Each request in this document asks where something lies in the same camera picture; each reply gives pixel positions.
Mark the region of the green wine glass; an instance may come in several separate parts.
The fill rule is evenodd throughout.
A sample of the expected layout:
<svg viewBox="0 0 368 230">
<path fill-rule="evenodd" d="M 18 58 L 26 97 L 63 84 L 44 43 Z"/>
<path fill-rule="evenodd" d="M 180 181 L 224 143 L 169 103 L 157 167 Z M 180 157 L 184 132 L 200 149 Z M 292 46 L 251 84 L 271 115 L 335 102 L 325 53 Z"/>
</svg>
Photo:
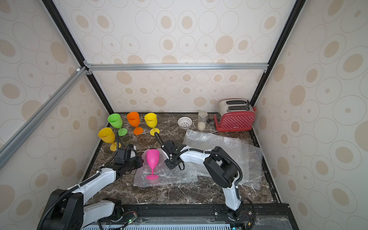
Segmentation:
<svg viewBox="0 0 368 230">
<path fill-rule="evenodd" d="M 110 123 L 110 125 L 114 128 L 116 128 L 118 130 L 118 135 L 120 137 L 124 136 L 127 134 L 127 129 L 126 128 L 122 128 L 123 126 L 123 120 L 121 118 L 120 114 L 111 114 L 108 117 L 108 122 Z"/>
</svg>

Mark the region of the orange bubble glass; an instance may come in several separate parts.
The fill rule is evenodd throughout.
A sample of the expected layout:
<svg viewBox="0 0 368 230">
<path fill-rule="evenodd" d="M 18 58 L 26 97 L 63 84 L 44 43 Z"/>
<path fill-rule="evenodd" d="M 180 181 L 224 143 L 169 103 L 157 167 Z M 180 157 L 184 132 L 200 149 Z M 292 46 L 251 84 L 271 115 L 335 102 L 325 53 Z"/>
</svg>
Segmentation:
<svg viewBox="0 0 368 230">
<path fill-rule="evenodd" d="M 127 120 L 131 126 L 135 129 L 133 130 L 134 135 L 140 135 L 143 133 L 143 128 L 140 127 L 140 115 L 137 112 L 131 112 L 127 114 Z"/>
</svg>

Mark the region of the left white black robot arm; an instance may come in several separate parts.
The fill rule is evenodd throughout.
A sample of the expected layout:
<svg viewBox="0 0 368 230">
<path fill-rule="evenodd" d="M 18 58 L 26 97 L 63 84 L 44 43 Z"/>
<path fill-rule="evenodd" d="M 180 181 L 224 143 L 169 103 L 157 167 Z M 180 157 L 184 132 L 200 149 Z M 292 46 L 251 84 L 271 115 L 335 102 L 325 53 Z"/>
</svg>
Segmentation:
<svg viewBox="0 0 368 230">
<path fill-rule="evenodd" d="M 40 218 L 39 230 L 80 230 L 102 218 L 113 222 L 123 217 L 121 201 L 105 198 L 86 205 L 95 194 L 121 176 L 143 166 L 136 146 L 119 147 L 112 159 L 101 165 L 96 173 L 68 189 L 56 189 L 51 193 Z"/>
</svg>

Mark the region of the beige bubble glass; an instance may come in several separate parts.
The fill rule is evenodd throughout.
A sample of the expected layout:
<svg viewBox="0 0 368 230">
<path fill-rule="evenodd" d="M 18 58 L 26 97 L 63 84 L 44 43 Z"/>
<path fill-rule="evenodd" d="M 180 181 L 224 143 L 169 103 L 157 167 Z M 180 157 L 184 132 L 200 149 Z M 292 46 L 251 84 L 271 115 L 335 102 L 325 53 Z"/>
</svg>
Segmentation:
<svg viewBox="0 0 368 230">
<path fill-rule="evenodd" d="M 105 127 L 98 132 L 98 137 L 105 143 L 111 144 L 110 150 L 116 151 L 118 147 L 122 147 L 121 143 L 115 142 L 116 135 L 110 127 Z"/>
</svg>

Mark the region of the yellow bubble glass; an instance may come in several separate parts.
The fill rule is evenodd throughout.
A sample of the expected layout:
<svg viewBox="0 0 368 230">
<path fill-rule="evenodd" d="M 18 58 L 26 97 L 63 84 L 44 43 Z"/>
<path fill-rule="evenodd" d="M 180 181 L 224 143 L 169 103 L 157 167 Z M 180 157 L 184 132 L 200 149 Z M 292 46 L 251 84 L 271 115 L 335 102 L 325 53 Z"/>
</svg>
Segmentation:
<svg viewBox="0 0 368 230">
<path fill-rule="evenodd" d="M 158 124 L 158 120 L 157 120 L 157 115 L 155 113 L 146 114 L 144 119 L 145 119 L 147 126 L 151 128 L 150 134 L 152 136 L 154 136 L 155 133 L 158 133 L 158 134 L 160 133 L 160 130 L 156 128 Z"/>
</svg>

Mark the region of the clear bubble wrap sheet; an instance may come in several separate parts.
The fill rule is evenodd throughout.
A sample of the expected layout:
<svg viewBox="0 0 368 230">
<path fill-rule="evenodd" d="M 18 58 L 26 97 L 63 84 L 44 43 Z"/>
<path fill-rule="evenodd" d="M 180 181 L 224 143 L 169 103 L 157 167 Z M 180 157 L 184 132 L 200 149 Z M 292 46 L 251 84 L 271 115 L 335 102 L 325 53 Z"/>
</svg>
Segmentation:
<svg viewBox="0 0 368 230">
<path fill-rule="evenodd" d="M 186 163 L 184 170 L 180 170 L 178 166 L 174 169 L 169 169 L 164 160 L 167 159 L 165 153 L 158 149 L 160 153 L 160 160 L 157 166 L 154 168 L 153 173 L 159 176 L 156 180 L 148 180 L 146 177 L 151 175 L 151 168 L 147 163 L 147 149 L 142 155 L 144 160 L 143 166 L 137 169 L 134 176 L 134 186 L 138 187 L 151 187 L 151 186 L 163 186 L 163 185 L 173 185 L 173 184 L 186 184 L 195 183 L 198 181 L 197 170 L 190 164 Z"/>
<path fill-rule="evenodd" d="M 241 139 L 190 129 L 186 132 L 184 144 L 201 150 L 211 150 L 216 146 L 221 147 L 242 169 L 243 179 L 239 184 L 255 190 L 261 188 L 263 152 L 259 147 L 249 145 L 248 142 Z"/>
</svg>

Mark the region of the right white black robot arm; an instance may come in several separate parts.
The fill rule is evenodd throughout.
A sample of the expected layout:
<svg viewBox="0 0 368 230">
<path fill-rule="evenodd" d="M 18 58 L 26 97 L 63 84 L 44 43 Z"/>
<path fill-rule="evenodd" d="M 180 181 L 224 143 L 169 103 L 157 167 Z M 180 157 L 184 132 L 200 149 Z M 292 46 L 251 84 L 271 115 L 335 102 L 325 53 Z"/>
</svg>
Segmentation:
<svg viewBox="0 0 368 230">
<path fill-rule="evenodd" d="M 214 149 L 200 150 L 187 145 L 178 145 L 171 140 L 163 143 L 161 149 L 167 155 L 165 164 L 169 169 L 185 168 L 185 163 L 204 166 L 213 181 L 224 192 L 226 206 L 237 211 L 241 206 L 238 183 L 243 178 L 239 164 L 226 151 L 216 146 Z"/>
</svg>

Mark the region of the pink bubble glass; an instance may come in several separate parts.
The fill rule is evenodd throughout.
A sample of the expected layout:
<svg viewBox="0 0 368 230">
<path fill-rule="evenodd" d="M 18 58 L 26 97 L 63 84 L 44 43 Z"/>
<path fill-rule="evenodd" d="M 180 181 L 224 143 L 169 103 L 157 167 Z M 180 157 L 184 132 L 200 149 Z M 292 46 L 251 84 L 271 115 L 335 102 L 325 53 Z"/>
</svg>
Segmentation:
<svg viewBox="0 0 368 230">
<path fill-rule="evenodd" d="M 146 179 L 157 180 L 159 176 L 154 174 L 154 169 L 160 161 L 160 152 L 156 149 L 150 149 L 147 151 L 146 159 L 148 166 L 151 168 L 151 174 L 146 176 Z"/>
</svg>

